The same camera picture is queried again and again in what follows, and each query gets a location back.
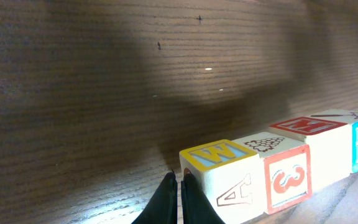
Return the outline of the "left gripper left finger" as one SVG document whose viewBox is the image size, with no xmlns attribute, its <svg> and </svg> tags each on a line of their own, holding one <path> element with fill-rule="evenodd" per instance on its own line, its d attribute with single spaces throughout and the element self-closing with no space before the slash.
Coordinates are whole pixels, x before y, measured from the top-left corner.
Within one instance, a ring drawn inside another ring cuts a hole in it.
<svg viewBox="0 0 358 224">
<path fill-rule="evenodd" d="M 177 192 L 176 175 L 168 172 L 132 224 L 177 224 Z"/>
</svg>

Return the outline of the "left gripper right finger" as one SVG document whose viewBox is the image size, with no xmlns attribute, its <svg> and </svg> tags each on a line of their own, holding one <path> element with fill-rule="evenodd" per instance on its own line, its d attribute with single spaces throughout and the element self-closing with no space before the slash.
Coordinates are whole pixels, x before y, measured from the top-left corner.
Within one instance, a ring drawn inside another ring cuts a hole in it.
<svg viewBox="0 0 358 224">
<path fill-rule="evenodd" d="M 224 224 L 191 173 L 181 181 L 181 202 L 184 224 Z"/>
</svg>

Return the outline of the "wooden block teal side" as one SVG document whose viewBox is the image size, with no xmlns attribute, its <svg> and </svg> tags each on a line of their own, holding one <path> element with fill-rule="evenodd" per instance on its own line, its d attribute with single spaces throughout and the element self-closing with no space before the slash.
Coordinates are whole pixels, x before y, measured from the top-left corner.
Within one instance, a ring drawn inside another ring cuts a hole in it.
<svg viewBox="0 0 358 224">
<path fill-rule="evenodd" d="M 224 223 L 244 223 L 266 208 L 263 165 L 259 155 L 222 139 L 179 152 L 181 169 L 195 176 Z"/>
</svg>

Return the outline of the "wooden block red number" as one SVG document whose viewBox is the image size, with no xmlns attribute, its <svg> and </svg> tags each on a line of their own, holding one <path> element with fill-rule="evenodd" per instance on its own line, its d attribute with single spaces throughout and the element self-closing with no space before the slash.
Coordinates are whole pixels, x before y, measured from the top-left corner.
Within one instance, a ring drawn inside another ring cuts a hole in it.
<svg viewBox="0 0 358 224">
<path fill-rule="evenodd" d="M 255 151 L 262 161 L 267 214 L 279 212 L 312 196 L 308 144 L 270 132 L 233 141 Z"/>
</svg>

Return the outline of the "wooden block green letter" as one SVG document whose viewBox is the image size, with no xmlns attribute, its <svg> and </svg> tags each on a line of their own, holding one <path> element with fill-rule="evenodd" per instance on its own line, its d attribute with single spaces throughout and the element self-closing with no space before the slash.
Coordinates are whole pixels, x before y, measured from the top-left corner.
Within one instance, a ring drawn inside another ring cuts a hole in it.
<svg viewBox="0 0 358 224">
<path fill-rule="evenodd" d="M 309 145 L 314 192 L 319 192 L 350 175 L 350 124 L 309 116 L 271 124 L 268 130 Z"/>
</svg>

